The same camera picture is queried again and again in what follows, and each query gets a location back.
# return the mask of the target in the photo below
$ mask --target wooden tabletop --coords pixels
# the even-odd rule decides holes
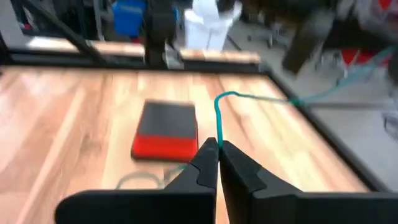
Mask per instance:
[[[126,44],[122,42],[91,41],[104,54],[143,55],[144,47],[141,44]],[[30,49],[64,50],[76,52],[76,47],[65,39],[52,37],[34,37],[28,44]],[[181,49],[183,58],[194,58],[200,60],[222,60],[227,62],[258,62],[260,56],[253,52],[237,51],[212,51],[212,50],[190,50]]]
[[[216,136],[213,100],[236,90],[283,98],[259,75],[2,67],[0,223],[53,223],[64,197],[114,189],[132,172],[163,179],[180,164],[134,161],[130,148],[146,99],[195,104],[201,145]],[[363,192],[364,185],[290,105],[229,96],[224,138],[303,191]],[[154,189],[134,179],[122,189]],[[217,223],[228,223],[219,182]]]

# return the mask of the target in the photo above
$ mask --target chair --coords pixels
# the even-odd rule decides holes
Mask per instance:
[[[300,27],[317,10],[334,7],[335,1],[269,0],[261,1],[258,5],[264,13],[264,25],[268,31],[265,39],[267,47],[279,44],[287,48],[290,44],[289,34],[296,27]],[[248,35],[248,41],[253,39],[252,35]]]

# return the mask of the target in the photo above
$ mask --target metal rod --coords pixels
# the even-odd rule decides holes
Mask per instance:
[[[142,56],[108,55],[114,58],[114,63],[97,64],[89,57],[73,56],[73,52],[62,53],[45,51],[31,52],[30,50],[11,49],[12,61],[8,65],[53,66],[53,67],[85,67],[85,68],[114,68],[130,70],[158,70],[164,72],[205,72],[234,73],[234,74],[258,74],[259,66],[253,63],[229,63],[203,60],[184,60],[184,69],[152,67],[145,64]]]
[[[21,0],[26,9],[28,9],[32,14],[37,17],[42,18],[49,25],[53,26],[62,33],[67,40],[69,40],[76,48],[83,54],[89,56],[97,64],[104,64],[107,61],[102,57],[102,55],[91,45],[87,44],[86,40],[81,38],[79,35],[75,34],[68,26],[60,22],[55,16],[48,13],[44,8],[32,3],[30,0]]]
[[[26,25],[29,24],[29,21],[27,20],[24,8],[22,7],[22,4],[19,0],[11,0],[11,4],[14,8],[15,14],[17,17],[21,20],[21,22]]]
[[[79,24],[80,24],[81,35],[85,39],[88,39],[88,33],[87,33],[87,27],[86,27],[85,6],[84,6],[82,0],[75,0],[75,3],[76,3],[77,18],[78,18]]]
[[[10,53],[7,44],[4,41],[0,32],[0,65],[11,62]]]
[[[94,15],[95,15],[95,26],[97,30],[98,39],[104,41],[104,35],[102,32],[102,20],[101,20],[101,9],[100,0],[93,0]]]
[[[306,108],[309,109],[324,109],[324,110],[396,110],[398,106],[395,104],[388,103],[341,103],[341,102],[331,102],[331,103],[306,103],[304,104]]]

